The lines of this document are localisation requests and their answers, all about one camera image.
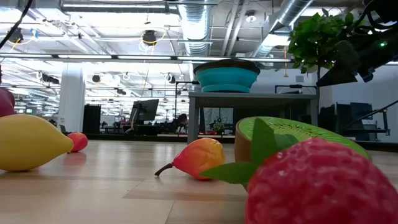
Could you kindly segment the person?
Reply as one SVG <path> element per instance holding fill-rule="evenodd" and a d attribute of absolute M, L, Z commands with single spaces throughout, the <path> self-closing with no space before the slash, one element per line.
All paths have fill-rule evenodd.
<path fill-rule="evenodd" d="M 182 132 L 182 129 L 187 132 L 187 126 L 188 126 L 188 116 L 186 113 L 182 113 L 178 116 L 177 118 L 177 132 L 180 134 Z"/>

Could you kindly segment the silver ventilation duct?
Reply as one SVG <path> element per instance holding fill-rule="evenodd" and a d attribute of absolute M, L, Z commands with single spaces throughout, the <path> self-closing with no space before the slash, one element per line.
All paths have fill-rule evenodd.
<path fill-rule="evenodd" d="M 284 0 L 280 10 L 267 16 L 263 25 L 264 38 L 258 47 L 253 51 L 251 57 L 264 58 L 273 47 L 285 45 L 294 22 L 302 15 L 313 0 Z"/>
<path fill-rule="evenodd" d="M 179 4 L 181 29 L 186 54 L 189 56 L 207 56 L 210 48 L 209 25 L 211 5 L 209 0 L 188 0 L 191 3 Z"/>

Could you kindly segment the pink dragon fruit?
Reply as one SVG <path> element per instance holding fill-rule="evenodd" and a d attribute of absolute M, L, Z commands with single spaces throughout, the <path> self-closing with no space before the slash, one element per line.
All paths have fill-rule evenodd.
<path fill-rule="evenodd" d="M 15 98 L 13 94 L 0 88 L 0 118 L 14 114 Z"/>

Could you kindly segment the white building column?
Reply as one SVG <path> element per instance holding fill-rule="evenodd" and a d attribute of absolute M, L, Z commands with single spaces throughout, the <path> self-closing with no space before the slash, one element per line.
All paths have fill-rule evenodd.
<path fill-rule="evenodd" d="M 83 131 L 86 75 L 81 63 L 64 62 L 60 83 L 58 123 L 68 132 Z"/>

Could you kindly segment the green kiwi half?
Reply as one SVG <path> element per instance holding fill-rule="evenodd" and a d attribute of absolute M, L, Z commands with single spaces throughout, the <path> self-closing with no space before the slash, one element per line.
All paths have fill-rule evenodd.
<path fill-rule="evenodd" d="M 352 148 L 357 153 L 371 160 L 370 154 L 359 144 L 332 131 L 290 119 L 258 116 L 243 118 L 236 124 L 234 142 L 234 159 L 236 162 L 251 162 L 252 132 L 256 118 L 263 120 L 276 134 L 290 134 L 298 141 L 305 141 L 309 138 L 322 138 L 327 141 L 337 142 Z"/>

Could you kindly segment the small orange pear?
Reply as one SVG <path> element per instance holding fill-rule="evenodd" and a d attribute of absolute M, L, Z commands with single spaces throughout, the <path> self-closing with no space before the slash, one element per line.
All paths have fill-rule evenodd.
<path fill-rule="evenodd" d="M 200 174 L 224 163 L 223 145 L 212 138 L 201 138 L 188 144 L 171 163 L 160 168 L 155 176 L 158 177 L 164 170 L 175 167 L 196 180 L 209 180 Z"/>

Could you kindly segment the dark computer monitor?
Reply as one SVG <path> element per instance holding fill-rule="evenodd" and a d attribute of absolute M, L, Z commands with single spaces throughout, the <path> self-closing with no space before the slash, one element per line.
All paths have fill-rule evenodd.
<path fill-rule="evenodd" d="M 373 112 L 373 107 L 369 103 L 350 103 L 350 106 L 353 119 L 359 119 Z"/>

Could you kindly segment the grey perforated metal shelf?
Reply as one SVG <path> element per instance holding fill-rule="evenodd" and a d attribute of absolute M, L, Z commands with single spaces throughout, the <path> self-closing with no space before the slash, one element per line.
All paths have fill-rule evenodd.
<path fill-rule="evenodd" d="M 271 108 L 279 109 L 284 117 L 284 108 L 295 103 L 304 103 L 311 117 L 311 124 L 318 124 L 318 97 L 315 95 L 268 94 L 268 93 L 205 93 L 190 92 L 187 142 L 198 139 L 200 108 Z"/>

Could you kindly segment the small orange peach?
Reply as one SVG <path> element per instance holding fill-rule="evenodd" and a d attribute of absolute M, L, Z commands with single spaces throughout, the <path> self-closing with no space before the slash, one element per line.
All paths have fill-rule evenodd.
<path fill-rule="evenodd" d="M 80 152 L 88 145 L 88 138 L 83 133 L 70 133 L 67 137 L 73 141 L 71 152 Z"/>

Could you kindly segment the yellow lemon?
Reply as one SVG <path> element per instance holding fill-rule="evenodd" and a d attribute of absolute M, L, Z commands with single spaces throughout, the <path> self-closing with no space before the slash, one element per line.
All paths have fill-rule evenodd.
<path fill-rule="evenodd" d="M 43 118 L 26 114 L 0 118 L 0 170 L 35 169 L 72 148 L 73 141 Z"/>

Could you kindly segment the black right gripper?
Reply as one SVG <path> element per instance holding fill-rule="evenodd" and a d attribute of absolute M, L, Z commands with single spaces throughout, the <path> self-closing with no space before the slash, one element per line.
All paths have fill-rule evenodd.
<path fill-rule="evenodd" d="M 316 82 L 317 86 L 354 83 L 357 82 L 356 75 L 359 75 L 365 83 L 373 79 L 373 73 L 363 66 L 359 53 L 350 42 L 339 41 L 336 49 L 335 66 Z"/>

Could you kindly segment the black cabinet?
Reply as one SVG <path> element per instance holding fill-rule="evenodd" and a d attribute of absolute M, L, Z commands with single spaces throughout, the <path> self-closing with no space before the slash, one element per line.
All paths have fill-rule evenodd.
<path fill-rule="evenodd" d="M 83 133 L 100 133 L 101 107 L 100 105 L 85 105 L 83 117 Z"/>

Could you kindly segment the red plastic strawberry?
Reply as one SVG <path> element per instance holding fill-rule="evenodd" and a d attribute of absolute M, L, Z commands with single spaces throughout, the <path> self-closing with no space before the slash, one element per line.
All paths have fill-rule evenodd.
<path fill-rule="evenodd" d="M 276 118 L 255 118 L 250 160 L 204 177 L 246 186 L 245 224 L 398 224 L 398 191 L 373 162 L 317 134 L 277 133 Z"/>

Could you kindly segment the green plant in black pot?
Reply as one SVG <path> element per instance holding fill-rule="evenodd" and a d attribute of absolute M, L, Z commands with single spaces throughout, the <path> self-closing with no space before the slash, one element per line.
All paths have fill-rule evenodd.
<path fill-rule="evenodd" d="M 331 69 L 338 58 L 336 44 L 339 35 L 353 25 L 354 15 L 332 16 L 326 9 L 323 15 L 314 14 L 311 18 L 299 22 L 289 35 L 288 53 L 294 56 L 294 68 L 308 73 L 317 68 L 317 80 L 321 80 L 321 69 Z"/>

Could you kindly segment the blue collapsible colander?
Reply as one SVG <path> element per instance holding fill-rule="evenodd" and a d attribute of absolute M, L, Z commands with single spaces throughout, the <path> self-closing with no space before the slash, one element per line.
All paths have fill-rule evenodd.
<path fill-rule="evenodd" d="M 249 93 L 261 71 L 248 60 L 224 59 L 203 63 L 193 72 L 202 92 Z"/>

